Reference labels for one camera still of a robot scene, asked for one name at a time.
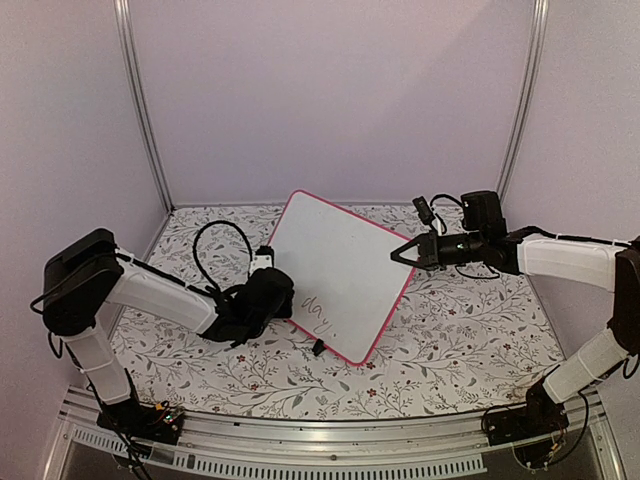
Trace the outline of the pink-framed whiteboard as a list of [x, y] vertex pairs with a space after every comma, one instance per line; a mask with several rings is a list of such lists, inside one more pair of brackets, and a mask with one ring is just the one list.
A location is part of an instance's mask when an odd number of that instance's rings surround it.
[[407, 237], [304, 190], [294, 191], [270, 246], [294, 282], [290, 322], [353, 366], [365, 364], [414, 268], [390, 254]]

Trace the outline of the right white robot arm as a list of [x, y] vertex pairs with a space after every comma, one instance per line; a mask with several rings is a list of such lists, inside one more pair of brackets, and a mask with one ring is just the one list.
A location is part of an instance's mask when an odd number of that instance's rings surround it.
[[554, 422], [555, 406], [638, 356], [639, 241], [552, 233], [535, 225], [512, 230], [495, 191], [465, 193], [455, 203], [462, 230], [452, 234], [439, 226], [431, 202], [415, 198], [428, 230], [390, 257], [419, 270], [476, 263], [530, 280], [567, 355], [528, 389], [528, 406], [518, 412], [517, 427], [537, 436]]

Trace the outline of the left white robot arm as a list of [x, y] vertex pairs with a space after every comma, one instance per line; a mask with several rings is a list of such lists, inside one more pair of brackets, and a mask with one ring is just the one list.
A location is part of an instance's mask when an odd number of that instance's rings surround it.
[[273, 319], [292, 315], [294, 282], [262, 247], [245, 283], [204, 289], [139, 261], [118, 248], [111, 231], [98, 228], [50, 258], [43, 292], [30, 304], [49, 332], [70, 350], [79, 368], [110, 406], [111, 419], [128, 434], [148, 426], [146, 408], [96, 319], [117, 304], [169, 320], [213, 342], [242, 345], [259, 337]]

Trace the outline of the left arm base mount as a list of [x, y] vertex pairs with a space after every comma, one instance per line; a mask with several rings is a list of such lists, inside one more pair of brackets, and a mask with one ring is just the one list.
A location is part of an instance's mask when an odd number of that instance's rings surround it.
[[122, 436], [176, 445], [181, 436], [185, 410], [163, 401], [155, 406], [141, 404], [129, 398], [117, 404], [102, 404], [97, 419], [101, 428]]

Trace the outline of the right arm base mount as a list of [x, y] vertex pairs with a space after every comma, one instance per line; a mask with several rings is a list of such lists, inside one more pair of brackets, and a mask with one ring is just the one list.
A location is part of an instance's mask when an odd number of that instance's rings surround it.
[[549, 467], [565, 445], [569, 419], [563, 404], [527, 401], [488, 408], [481, 430], [490, 446], [510, 444], [518, 464], [528, 470]]

